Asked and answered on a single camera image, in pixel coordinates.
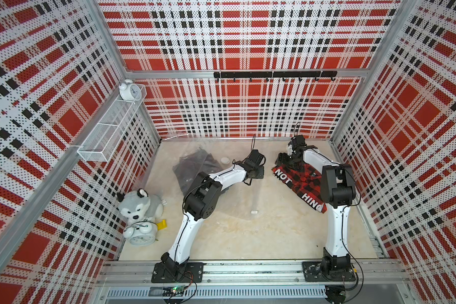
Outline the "clear plastic vacuum bag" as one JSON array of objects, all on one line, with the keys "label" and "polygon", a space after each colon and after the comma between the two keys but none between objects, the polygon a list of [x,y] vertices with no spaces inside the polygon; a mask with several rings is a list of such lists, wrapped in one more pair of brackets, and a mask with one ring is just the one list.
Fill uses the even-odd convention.
[{"label": "clear plastic vacuum bag", "polygon": [[149,184],[167,200],[165,216],[180,221],[257,216],[265,157],[262,143],[245,140],[182,140],[160,145]]}]

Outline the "red black plaid shirt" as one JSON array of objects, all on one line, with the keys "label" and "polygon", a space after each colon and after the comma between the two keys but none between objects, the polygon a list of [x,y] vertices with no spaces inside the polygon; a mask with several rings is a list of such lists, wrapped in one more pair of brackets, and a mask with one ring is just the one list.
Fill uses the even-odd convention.
[{"label": "red black plaid shirt", "polygon": [[321,173],[303,161],[294,166],[291,166],[290,161],[286,153],[278,154],[272,169],[273,175],[312,209],[326,213],[327,206],[320,196]]}]

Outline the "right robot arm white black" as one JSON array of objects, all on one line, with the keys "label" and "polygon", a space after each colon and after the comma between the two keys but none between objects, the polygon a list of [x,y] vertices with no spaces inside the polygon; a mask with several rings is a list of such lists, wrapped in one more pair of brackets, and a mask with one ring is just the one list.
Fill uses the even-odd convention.
[{"label": "right robot arm white black", "polygon": [[320,195],[328,205],[328,236],[321,262],[321,272],[334,276],[351,269],[348,244],[350,207],[357,195],[352,167],[323,155],[317,147],[309,146],[302,135],[291,138],[288,144],[288,164],[293,168],[311,165],[320,173]]}]

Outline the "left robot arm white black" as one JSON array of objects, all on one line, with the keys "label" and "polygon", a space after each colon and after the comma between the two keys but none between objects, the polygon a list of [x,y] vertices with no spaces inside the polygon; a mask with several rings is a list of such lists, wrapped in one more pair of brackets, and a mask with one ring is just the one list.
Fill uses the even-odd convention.
[{"label": "left robot arm white black", "polygon": [[220,172],[200,172],[182,202],[183,219],[176,239],[161,256],[162,265],[174,277],[185,273],[196,235],[204,220],[214,212],[222,192],[237,183],[249,186],[253,179],[263,179],[266,158],[257,149]]}]

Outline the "yellow small block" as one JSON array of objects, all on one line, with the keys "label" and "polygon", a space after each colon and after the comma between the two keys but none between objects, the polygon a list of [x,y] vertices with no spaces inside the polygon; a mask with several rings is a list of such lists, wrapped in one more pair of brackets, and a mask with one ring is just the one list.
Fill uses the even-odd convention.
[{"label": "yellow small block", "polygon": [[156,223],[158,230],[165,229],[167,227],[167,221],[162,219],[161,222]]}]

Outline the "grey husky plush toy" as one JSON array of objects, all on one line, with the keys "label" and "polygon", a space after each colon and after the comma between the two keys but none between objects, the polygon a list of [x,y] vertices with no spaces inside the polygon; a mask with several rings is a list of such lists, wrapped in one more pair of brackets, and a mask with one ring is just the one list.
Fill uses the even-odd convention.
[{"label": "grey husky plush toy", "polygon": [[160,220],[167,202],[158,195],[150,195],[143,188],[129,193],[117,193],[121,215],[127,219],[128,225],[138,222]]}]

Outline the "white alarm clock on floor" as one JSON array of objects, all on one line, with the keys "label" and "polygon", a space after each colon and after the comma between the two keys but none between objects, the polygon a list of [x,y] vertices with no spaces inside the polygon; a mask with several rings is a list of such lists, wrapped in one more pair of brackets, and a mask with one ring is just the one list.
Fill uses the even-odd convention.
[{"label": "white alarm clock on floor", "polygon": [[123,236],[133,246],[149,246],[157,240],[157,232],[155,223],[145,221],[126,227]]}]

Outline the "white alarm clock on shelf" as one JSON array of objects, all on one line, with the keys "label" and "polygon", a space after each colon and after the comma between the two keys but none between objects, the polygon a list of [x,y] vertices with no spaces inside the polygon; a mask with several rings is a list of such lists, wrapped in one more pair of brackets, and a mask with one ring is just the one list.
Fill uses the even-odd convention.
[{"label": "white alarm clock on shelf", "polygon": [[141,87],[130,79],[125,79],[119,86],[120,97],[124,101],[139,101],[141,98]]}]

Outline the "black hook rail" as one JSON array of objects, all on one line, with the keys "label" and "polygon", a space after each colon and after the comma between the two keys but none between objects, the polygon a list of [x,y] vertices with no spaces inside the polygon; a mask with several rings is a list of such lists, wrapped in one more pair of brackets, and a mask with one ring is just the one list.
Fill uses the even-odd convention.
[{"label": "black hook rail", "polygon": [[335,70],[329,71],[274,71],[274,72],[214,72],[215,79],[273,79],[273,78],[310,78],[319,80],[320,78],[330,78],[333,80],[338,75]]}]

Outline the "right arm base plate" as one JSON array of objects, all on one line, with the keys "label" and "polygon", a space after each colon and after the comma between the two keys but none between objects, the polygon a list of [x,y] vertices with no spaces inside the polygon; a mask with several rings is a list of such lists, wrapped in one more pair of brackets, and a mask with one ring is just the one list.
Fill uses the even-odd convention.
[{"label": "right arm base plate", "polygon": [[321,262],[302,262],[306,282],[356,282],[357,274],[350,268],[331,270]]}]

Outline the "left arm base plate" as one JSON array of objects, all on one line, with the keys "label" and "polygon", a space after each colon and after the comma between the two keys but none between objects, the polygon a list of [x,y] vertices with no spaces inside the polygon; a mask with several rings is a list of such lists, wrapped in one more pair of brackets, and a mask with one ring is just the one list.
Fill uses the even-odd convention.
[{"label": "left arm base plate", "polygon": [[151,277],[152,283],[199,283],[203,278],[202,262],[186,262],[182,265],[171,266],[163,262],[156,263]]}]

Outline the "aluminium mounting rail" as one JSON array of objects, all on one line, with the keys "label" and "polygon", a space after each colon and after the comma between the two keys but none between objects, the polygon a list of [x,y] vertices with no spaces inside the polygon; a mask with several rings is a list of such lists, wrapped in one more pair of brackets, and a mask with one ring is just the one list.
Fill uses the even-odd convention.
[{"label": "aluminium mounting rail", "polygon": [[[204,286],[342,285],[342,282],[305,281],[302,260],[204,260]],[[175,286],[174,282],[152,283],[155,261],[114,261],[103,266],[98,287]],[[368,284],[409,283],[410,277],[395,259],[362,259],[355,264],[359,282]]]}]

